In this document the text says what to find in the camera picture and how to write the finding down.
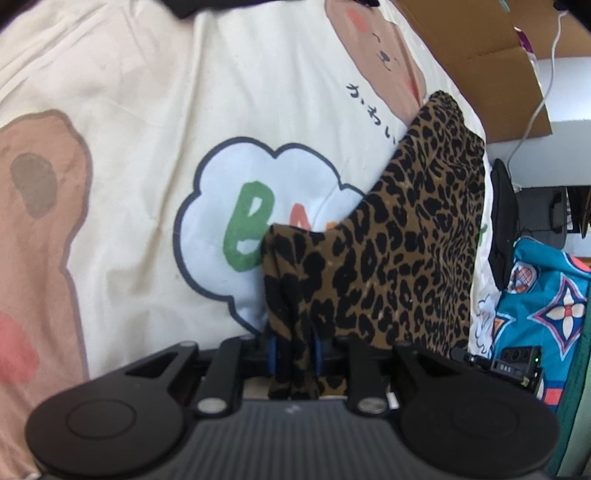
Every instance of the cloud graphic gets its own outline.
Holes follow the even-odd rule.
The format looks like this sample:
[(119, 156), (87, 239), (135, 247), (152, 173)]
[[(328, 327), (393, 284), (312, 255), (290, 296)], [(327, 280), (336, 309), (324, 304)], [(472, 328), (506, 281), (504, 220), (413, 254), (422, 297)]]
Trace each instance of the cloud graphic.
[(232, 138), (205, 155), (193, 192), (178, 210), (178, 269), (193, 290), (227, 302), (238, 323), (260, 332), (267, 313), (259, 247), (268, 227), (324, 231), (362, 198), (341, 183), (331, 162), (305, 145), (274, 151), (252, 138)]

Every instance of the flower pattern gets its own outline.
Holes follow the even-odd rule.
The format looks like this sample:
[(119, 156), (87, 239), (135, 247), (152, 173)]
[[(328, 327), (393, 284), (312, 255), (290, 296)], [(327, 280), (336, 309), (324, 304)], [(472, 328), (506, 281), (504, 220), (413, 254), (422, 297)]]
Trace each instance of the flower pattern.
[(581, 334), (586, 302), (577, 285), (561, 274), (560, 288), (550, 304), (528, 317), (550, 331), (562, 359)]

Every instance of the black bag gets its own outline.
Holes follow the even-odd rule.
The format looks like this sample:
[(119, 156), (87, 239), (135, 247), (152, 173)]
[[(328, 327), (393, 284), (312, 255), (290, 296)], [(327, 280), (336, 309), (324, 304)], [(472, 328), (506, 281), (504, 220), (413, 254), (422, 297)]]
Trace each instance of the black bag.
[(492, 246), (488, 262), (499, 290), (509, 284), (513, 269), (513, 244), (517, 240), (519, 206), (509, 173), (502, 160), (496, 159), (491, 172), (492, 190)]

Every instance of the green cloth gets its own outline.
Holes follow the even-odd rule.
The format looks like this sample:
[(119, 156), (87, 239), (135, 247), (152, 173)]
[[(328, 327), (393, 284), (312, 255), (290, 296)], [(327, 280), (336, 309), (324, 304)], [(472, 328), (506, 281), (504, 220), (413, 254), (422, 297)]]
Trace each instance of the green cloth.
[[(590, 295), (591, 290), (587, 292), (587, 298)], [(583, 331), (579, 337), (576, 349), (560, 404), (556, 411), (556, 416), (560, 422), (561, 434), (554, 456), (546, 468), (546, 472), (549, 475), (575, 475), (575, 470), (572, 470), (572, 473), (563, 472), (567, 470), (567, 465), (573, 465), (572, 468), (578, 465), (578, 471), (582, 471), (591, 451), (589, 449), (591, 443), (589, 442), (584, 446), (583, 450), (575, 448), (576, 440), (573, 436), (575, 431), (584, 432), (586, 430), (589, 421), (585, 421), (585, 427), (580, 425), (580, 421), (584, 421), (583, 415), (587, 412), (591, 414), (591, 369), (589, 368), (589, 356), (591, 353), (591, 309), (589, 308), (589, 302), (587, 302)], [(572, 463), (580, 455), (583, 455), (583, 459), (576, 460)]]

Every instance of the screw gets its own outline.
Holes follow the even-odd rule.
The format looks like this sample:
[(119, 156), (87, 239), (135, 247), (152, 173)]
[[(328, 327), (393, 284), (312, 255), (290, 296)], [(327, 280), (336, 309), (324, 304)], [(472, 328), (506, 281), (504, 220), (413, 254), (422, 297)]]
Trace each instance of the screw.
[(383, 398), (365, 397), (359, 400), (357, 408), (368, 415), (380, 415), (388, 409), (388, 403)]
[(209, 397), (200, 400), (197, 403), (197, 409), (201, 413), (206, 413), (208, 415), (215, 415), (217, 413), (223, 412), (228, 407), (228, 404), (225, 400), (216, 397)]

